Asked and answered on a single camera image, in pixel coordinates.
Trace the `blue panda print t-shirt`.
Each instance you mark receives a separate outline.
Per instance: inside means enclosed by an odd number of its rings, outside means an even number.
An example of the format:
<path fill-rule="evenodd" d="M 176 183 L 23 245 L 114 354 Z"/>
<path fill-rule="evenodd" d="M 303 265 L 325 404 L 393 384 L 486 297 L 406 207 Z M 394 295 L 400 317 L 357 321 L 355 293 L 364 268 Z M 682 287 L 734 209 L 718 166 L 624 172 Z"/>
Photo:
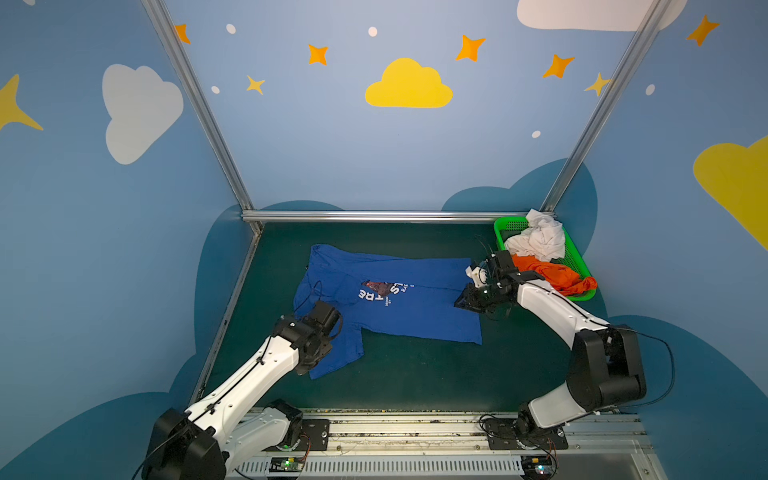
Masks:
<path fill-rule="evenodd" d="M 454 306 L 470 279 L 469 258 L 406 259 L 311 247 L 293 308 L 306 315 L 316 301 L 335 307 L 343 328 L 331 352 L 309 372 L 316 380 L 364 355 L 362 332 L 482 343 L 480 315 Z"/>

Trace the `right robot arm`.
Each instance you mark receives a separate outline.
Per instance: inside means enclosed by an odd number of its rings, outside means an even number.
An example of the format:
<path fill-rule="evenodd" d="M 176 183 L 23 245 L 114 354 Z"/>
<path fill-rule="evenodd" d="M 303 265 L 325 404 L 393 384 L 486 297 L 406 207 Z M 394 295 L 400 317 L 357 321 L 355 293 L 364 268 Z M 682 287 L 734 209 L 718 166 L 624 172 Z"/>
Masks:
<path fill-rule="evenodd" d="M 564 383 L 520 407 L 514 431 L 521 442 L 555 432 L 604 407 L 647 393 L 638 334 L 581 309 L 535 272 L 514 272 L 466 285 L 454 305 L 484 313 L 514 303 L 533 313 L 570 349 Z"/>

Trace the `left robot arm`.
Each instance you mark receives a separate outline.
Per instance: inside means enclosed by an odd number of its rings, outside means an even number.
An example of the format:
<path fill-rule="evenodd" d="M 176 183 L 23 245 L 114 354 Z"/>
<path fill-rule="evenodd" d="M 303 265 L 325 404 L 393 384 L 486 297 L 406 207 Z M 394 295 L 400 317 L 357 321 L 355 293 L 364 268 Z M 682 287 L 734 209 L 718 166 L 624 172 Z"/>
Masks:
<path fill-rule="evenodd" d="M 336 311 L 282 318 L 258 351 L 212 393 L 155 422 L 135 479 L 224 479 L 257 453 L 301 443 L 303 413 L 283 400 L 246 414 L 290 372 L 308 373 L 331 350 Z"/>

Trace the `green plastic basket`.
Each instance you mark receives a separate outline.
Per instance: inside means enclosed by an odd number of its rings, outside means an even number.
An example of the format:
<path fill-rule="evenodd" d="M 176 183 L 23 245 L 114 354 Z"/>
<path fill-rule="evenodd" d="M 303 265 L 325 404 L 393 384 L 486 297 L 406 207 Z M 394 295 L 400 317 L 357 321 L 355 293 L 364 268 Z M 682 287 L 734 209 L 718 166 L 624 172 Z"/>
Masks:
<path fill-rule="evenodd" d="M 528 222 L 526 220 L 526 216 L 507 216 L 507 217 L 501 217 L 494 221 L 493 223 L 493 229 L 496 237 L 496 242 L 498 244 L 498 247 L 500 250 L 505 250 L 503 248 L 503 242 L 508 239 L 509 237 L 513 235 L 517 235 L 521 233 L 524 229 L 528 227 Z M 551 263 L 556 264 L 562 264 L 570 267 L 572 270 L 576 271 L 582 278 L 586 276 L 591 276 L 591 273 L 586 266 L 586 263 L 582 259 L 581 254 L 579 253 L 579 250 L 576 248 L 575 243 L 571 239 L 571 236 L 563 226 L 563 229 L 565 231 L 566 236 L 566 254 L 565 257 L 562 259 L 555 259 L 551 260 Z M 595 293 L 597 292 L 597 289 L 593 292 L 590 292 L 588 294 L 580 295 L 580 296 L 574 296 L 574 297 L 568 297 L 570 300 L 573 301 L 586 301 L 591 300 Z"/>

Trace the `orange t-shirt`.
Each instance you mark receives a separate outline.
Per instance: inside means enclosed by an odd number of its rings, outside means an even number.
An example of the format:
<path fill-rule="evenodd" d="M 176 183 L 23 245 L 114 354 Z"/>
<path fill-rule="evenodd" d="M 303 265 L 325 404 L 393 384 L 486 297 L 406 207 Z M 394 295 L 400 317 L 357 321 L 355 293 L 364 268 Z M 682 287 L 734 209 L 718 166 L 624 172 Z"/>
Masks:
<path fill-rule="evenodd" d="M 593 277 L 582 278 L 566 265 L 543 262 L 534 256 L 513 255 L 512 261 L 520 271 L 533 271 L 543 276 L 552 287 L 567 297 L 588 294 L 598 288 L 598 282 Z"/>

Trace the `white t-shirt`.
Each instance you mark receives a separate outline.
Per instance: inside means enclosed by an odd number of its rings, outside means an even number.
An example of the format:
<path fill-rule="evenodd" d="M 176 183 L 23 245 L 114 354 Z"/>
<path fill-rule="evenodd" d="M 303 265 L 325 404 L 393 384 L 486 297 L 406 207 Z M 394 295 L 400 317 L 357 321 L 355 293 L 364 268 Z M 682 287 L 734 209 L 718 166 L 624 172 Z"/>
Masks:
<path fill-rule="evenodd" d="M 533 256 L 542 262 L 565 257 L 566 236 L 561 222 L 534 209 L 527 213 L 526 220 L 526 229 L 503 242 L 505 250 L 519 257 Z"/>

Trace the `left controller board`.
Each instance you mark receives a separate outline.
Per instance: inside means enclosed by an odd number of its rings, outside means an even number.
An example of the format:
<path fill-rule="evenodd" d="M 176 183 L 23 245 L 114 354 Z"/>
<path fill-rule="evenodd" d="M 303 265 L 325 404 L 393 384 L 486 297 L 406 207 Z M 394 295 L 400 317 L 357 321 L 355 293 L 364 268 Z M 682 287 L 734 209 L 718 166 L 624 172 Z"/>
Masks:
<path fill-rule="evenodd" d="M 269 474 L 300 474 L 305 462 L 295 457 L 272 457 L 269 461 Z"/>

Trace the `controller board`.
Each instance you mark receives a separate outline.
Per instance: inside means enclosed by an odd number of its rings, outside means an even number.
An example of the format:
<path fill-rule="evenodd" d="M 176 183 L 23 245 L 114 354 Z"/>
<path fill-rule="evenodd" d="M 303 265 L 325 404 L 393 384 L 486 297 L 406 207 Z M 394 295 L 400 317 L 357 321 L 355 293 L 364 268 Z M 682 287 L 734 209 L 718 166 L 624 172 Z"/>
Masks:
<path fill-rule="evenodd" d="M 523 456 L 521 467 L 525 480 L 549 480 L 556 473 L 553 461 L 541 456 Z"/>
<path fill-rule="evenodd" d="M 300 474 L 305 462 L 295 457 L 272 457 L 269 461 L 269 474 Z"/>

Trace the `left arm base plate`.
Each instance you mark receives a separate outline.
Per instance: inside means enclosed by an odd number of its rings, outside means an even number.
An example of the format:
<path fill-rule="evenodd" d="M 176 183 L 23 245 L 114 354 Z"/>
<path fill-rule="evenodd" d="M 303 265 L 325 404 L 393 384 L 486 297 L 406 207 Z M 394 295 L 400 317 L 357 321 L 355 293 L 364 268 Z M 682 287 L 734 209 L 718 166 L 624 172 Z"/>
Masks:
<path fill-rule="evenodd" d="M 330 437 L 330 421 L 326 419 L 292 422 L 284 439 L 276 446 L 281 451 L 326 451 Z"/>

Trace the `aluminium mounting rail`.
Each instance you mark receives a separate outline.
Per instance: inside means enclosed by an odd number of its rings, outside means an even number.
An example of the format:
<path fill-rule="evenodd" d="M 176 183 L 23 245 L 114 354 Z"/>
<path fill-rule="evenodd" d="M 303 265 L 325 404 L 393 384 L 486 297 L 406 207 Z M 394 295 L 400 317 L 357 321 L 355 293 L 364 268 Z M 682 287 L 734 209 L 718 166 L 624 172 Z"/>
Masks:
<path fill-rule="evenodd" d="M 326 451 L 265 449 L 224 479 L 522 479 L 521 458 L 552 460 L 551 479 L 664 479 L 667 474 L 635 415 L 605 414 L 561 428 L 567 450 L 491 450 L 478 426 L 483 415 L 440 412 L 306 409 L 303 420 L 330 421 Z M 272 457 L 305 462 L 298 474 L 269 474 Z"/>

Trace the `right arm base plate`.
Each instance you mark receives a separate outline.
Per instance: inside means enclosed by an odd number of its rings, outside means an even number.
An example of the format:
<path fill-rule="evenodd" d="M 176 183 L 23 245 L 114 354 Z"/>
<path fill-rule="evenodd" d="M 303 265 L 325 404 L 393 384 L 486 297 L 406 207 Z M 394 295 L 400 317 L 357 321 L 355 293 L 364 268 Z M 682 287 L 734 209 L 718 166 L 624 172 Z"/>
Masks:
<path fill-rule="evenodd" d="M 561 427 L 541 429 L 516 418 L 483 415 L 478 426 L 491 450 L 567 450 L 569 448 Z"/>

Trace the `rear aluminium frame bar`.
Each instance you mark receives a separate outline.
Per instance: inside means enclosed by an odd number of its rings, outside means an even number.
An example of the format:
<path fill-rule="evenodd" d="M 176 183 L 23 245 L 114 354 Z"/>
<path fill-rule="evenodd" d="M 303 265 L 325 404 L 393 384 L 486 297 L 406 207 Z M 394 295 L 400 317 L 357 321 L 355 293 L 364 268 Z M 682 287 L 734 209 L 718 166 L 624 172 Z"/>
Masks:
<path fill-rule="evenodd" d="M 244 210 L 246 222 L 482 224 L 523 212 Z"/>

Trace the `left aluminium frame post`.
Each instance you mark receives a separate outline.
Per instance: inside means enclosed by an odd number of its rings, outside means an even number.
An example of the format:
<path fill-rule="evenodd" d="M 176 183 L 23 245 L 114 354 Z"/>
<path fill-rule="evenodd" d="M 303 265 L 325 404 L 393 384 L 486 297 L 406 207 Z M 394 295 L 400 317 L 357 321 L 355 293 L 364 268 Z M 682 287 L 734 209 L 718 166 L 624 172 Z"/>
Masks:
<path fill-rule="evenodd" d="M 175 25 L 164 1 L 141 1 L 171 64 L 179 77 L 184 92 L 200 122 L 202 130 L 218 160 L 222 172 L 237 200 L 241 213 L 253 209 L 253 203 L 245 183 L 226 144 L 221 129 L 216 122 L 205 93 L 179 39 Z"/>

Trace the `aluminium frame post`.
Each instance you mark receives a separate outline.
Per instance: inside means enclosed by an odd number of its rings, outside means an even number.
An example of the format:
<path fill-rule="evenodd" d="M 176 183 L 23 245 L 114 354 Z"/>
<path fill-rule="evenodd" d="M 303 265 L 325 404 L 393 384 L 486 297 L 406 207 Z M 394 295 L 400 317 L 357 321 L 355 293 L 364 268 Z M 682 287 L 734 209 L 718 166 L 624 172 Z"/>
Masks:
<path fill-rule="evenodd" d="M 631 82 L 637 68 L 644 60 L 658 33 L 662 30 L 662 20 L 672 4 L 672 0 L 655 0 L 651 2 L 613 72 L 612 81 L 600 96 L 573 151 L 566 159 L 552 187 L 545 196 L 540 206 L 542 212 L 548 214 L 555 213 L 558 204 L 571 185 L 576 173 L 583 165 L 601 131 L 607 124 L 624 90 Z"/>
<path fill-rule="evenodd" d="M 202 130 L 218 160 L 222 172 L 237 200 L 241 213 L 253 209 L 253 203 L 245 183 L 226 144 L 221 129 L 216 122 L 205 93 L 179 39 L 175 25 L 164 1 L 141 1 L 171 64 L 179 77 L 184 92 L 200 122 Z"/>

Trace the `right aluminium frame post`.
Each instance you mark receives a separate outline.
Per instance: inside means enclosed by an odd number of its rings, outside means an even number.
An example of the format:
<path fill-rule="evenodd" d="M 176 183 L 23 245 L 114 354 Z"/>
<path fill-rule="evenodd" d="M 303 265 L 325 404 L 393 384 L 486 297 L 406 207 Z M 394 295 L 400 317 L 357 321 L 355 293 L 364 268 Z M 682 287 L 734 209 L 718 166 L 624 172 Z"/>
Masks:
<path fill-rule="evenodd" d="M 644 60 L 658 33 L 662 30 L 662 20 L 672 4 L 672 0 L 655 0 L 651 2 L 613 72 L 612 81 L 600 96 L 573 151 L 566 159 L 552 187 L 545 196 L 540 206 L 542 212 L 548 214 L 555 213 L 558 204 L 571 185 L 576 173 L 583 165 L 601 131 L 607 124 L 624 90 L 631 82 L 637 68 Z"/>

